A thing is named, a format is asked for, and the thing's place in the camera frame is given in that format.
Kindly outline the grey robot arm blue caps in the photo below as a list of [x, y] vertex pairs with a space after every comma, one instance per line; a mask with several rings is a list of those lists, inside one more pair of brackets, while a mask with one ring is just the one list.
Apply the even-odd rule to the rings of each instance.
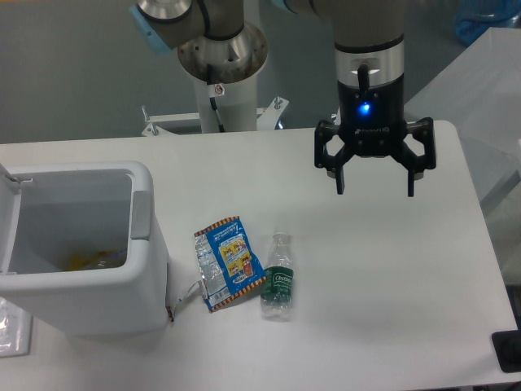
[[[281, 1], [294, 14], [333, 29], [339, 123], [319, 121], [314, 164], [343, 192], [343, 168], [353, 157], [389, 156], [409, 184], [436, 167], [434, 122], [404, 117], [402, 1]], [[268, 57], [265, 35], [245, 20], [241, 1], [136, 1], [129, 12], [148, 46], [176, 51], [195, 84], [205, 133], [257, 127], [256, 76]]]

